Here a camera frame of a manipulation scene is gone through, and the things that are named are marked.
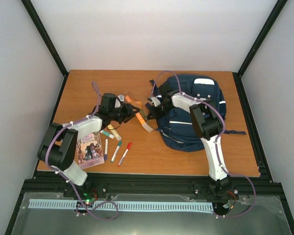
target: marker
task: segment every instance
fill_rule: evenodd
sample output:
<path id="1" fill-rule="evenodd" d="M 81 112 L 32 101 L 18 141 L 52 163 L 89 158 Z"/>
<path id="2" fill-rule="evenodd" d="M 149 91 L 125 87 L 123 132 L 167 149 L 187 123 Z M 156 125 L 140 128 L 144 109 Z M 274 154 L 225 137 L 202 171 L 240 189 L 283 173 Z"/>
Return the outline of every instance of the marker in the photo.
<path id="1" fill-rule="evenodd" d="M 123 154 L 123 156 L 122 156 L 122 158 L 121 158 L 121 160 L 120 160 L 118 166 L 121 166 L 121 164 L 122 164 L 122 162 L 123 162 L 123 160 L 124 160 L 124 158 L 125 158 L 125 156 L 126 156 L 128 150 L 129 150 L 129 148 L 131 147 L 131 145 L 132 145 L 132 142 L 128 143 L 128 146 L 126 147 L 126 151 L 124 152 L 124 154 Z"/>
<path id="2" fill-rule="evenodd" d="M 113 162 L 113 161 L 115 160 L 115 158 L 116 158 L 116 156 L 117 156 L 117 153 L 118 153 L 118 150 L 119 150 L 119 148 L 120 148 L 120 146 L 121 146 L 121 143 L 122 143 L 122 141 L 120 141 L 120 142 L 118 143 L 118 146 L 117 146 L 117 148 L 116 148 L 116 151 L 114 151 L 113 157 L 112 157 L 112 159 L 111 159 L 111 162 Z"/>
<path id="3" fill-rule="evenodd" d="M 108 130 L 112 132 L 112 134 L 115 136 L 115 138 L 120 141 L 122 139 L 122 137 L 118 134 L 118 132 L 116 131 L 116 129 L 111 125 L 109 124 L 107 126 Z"/>
<path id="4" fill-rule="evenodd" d="M 104 156 L 103 159 L 106 161 L 108 157 L 108 138 L 106 138 L 106 145 L 104 147 Z"/>
<path id="5" fill-rule="evenodd" d="M 105 136 L 114 139 L 114 135 L 110 134 L 109 132 L 106 132 L 104 130 L 100 131 L 100 133 L 104 134 Z"/>

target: wooden tabletop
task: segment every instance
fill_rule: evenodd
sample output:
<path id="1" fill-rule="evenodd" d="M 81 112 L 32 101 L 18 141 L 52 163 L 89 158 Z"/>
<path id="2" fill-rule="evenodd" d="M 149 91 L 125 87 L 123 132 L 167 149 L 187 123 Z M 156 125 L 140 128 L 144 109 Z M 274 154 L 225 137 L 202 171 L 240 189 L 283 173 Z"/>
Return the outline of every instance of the wooden tabletop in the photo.
<path id="1" fill-rule="evenodd" d="M 150 95 L 149 80 L 155 79 L 161 71 L 145 70 L 72 70 L 65 85 L 54 122 L 68 123 L 81 119 L 90 113 L 97 103 L 97 94 L 93 91 L 91 82 L 96 81 L 100 93 L 116 95 L 128 94 L 132 99 L 144 104 Z M 215 79 L 222 89 L 226 100 L 226 129 L 246 131 L 247 127 L 241 104 L 231 72 L 223 71 L 177 71 L 177 74 L 202 74 Z M 170 73 L 163 74 L 158 85 L 161 85 Z M 157 128 L 155 120 L 148 123 Z M 208 175 L 208 161 L 204 150 L 186 153 L 168 148 L 157 131 L 148 133 L 133 118 L 122 124 L 117 132 L 122 137 L 122 145 L 114 163 L 110 162 L 118 144 L 116 139 L 109 139 L 108 161 L 88 169 L 87 172 L 101 173 L 139 173 L 167 175 Z M 101 134 L 104 145 L 106 136 Z M 129 142 L 133 142 L 121 167 L 118 162 Z M 222 152 L 226 166 L 231 173 L 259 177 L 254 153 L 247 135 L 223 135 L 221 138 Z M 37 170 L 47 171 L 47 166 L 40 161 Z"/>

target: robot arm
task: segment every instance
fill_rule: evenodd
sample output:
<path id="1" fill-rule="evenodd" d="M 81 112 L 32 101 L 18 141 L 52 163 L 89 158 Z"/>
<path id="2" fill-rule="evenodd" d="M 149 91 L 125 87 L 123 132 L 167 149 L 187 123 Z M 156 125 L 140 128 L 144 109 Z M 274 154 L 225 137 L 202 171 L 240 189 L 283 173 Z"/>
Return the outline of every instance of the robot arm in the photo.
<path id="1" fill-rule="evenodd" d="M 139 112 L 138 108 L 131 104 L 123 103 L 115 94 L 105 93 L 101 98 L 96 115 L 92 117 L 86 116 L 87 119 L 78 124 L 71 122 L 72 126 L 61 133 L 57 139 L 57 141 L 62 141 L 61 145 L 54 144 L 52 146 L 48 164 L 58 169 L 56 173 L 61 172 L 74 184 L 83 185 L 87 178 L 87 173 L 74 161 L 77 140 L 89 133 L 104 129 L 111 121 L 117 121 L 119 124 L 127 123 L 137 112 Z M 49 125 L 38 150 L 39 160 L 45 162 L 47 149 L 51 141 L 64 125 L 55 122 Z"/>
<path id="2" fill-rule="evenodd" d="M 214 106 L 211 99 L 206 100 L 206 102 Z M 172 104 L 174 107 L 181 108 L 191 114 L 193 128 L 205 147 L 209 164 L 209 176 L 215 181 L 226 178 L 227 174 L 221 168 L 223 167 L 227 171 L 221 149 L 221 137 L 217 140 L 217 146 L 222 165 L 219 164 L 215 145 L 216 138 L 222 131 L 222 123 L 220 123 L 218 117 L 211 112 L 209 107 L 194 99 L 191 100 L 181 93 L 176 93 L 172 96 Z M 206 113 L 209 114 L 209 117 L 204 119 Z"/>
<path id="3" fill-rule="evenodd" d="M 218 138 L 216 142 L 217 136 L 221 133 L 223 128 L 221 121 L 215 112 L 210 110 L 206 105 L 196 101 L 195 98 L 185 93 L 180 93 L 179 91 L 172 92 L 169 87 L 165 87 L 166 84 L 162 86 L 159 87 L 159 90 L 163 100 L 159 103 L 159 100 L 155 100 L 157 98 L 150 98 L 153 106 L 147 118 L 159 118 L 174 107 L 181 108 L 190 113 L 193 129 L 202 140 L 207 154 L 209 176 L 211 178 L 211 184 L 209 185 L 210 192 L 215 198 L 224 195 L 230 187 L 230 182 L 222 155 L 221 138 Z M 215 107 L 212 99 L 207 99 L 205 102 Z M 221 164 L 217 157 L 216 146 L 218 148 Z"/>

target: book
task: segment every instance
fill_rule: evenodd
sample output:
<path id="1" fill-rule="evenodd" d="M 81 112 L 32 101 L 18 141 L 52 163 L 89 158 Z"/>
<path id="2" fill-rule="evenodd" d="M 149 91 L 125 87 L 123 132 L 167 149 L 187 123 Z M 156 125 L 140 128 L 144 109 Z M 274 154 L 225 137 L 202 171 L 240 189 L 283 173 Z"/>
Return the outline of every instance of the book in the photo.
<path id="1" fill-rule="evenodd" d="M 80 168 L 103 164 L 103 149 L 99 132 L 90 133 L 77 140 L 76 151 Z"/>

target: white marker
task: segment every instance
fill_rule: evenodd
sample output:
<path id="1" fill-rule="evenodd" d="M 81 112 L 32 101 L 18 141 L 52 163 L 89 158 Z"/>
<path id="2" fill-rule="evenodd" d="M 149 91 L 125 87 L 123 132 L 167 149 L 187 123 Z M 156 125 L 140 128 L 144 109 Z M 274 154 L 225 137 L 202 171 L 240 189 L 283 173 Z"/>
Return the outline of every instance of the white marker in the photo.
<path id="1" fill-rule="evenodd" d="M 104 160 L 106 161 L 108 158 L 108 138 L 106 138 L 106 145 L 104 147 Z"/>
<path id="2" fill-rule="evenodd" d="M 114 139 L 114 135 L 110 134 L 109 132 L 106 132 L 104 130 L 100 131 L 100 133 L 104 134 L 105 136 Z"/>
<path id="3" fill-rule="evenodd" d="M 112 157 L 112 159 L 111 159 L 111 162 L 113 162 L 113 161 L 115 160 L 115 158 L 116 158 L 116 156 L 117 156 L 117 153 L 118 153 L 118 150 L 119 150 L 119 148 L 120 148 L 120 146 L 121 146 L 121 143 L 122 143 L 122 141 L 119 142 L 119 144 L 118 144 L 118 146 L 117 146 L 117 148 L 116 148 L 116 151 L 114 151 L 114 154 L 113 154 L 113 157 Z"/>

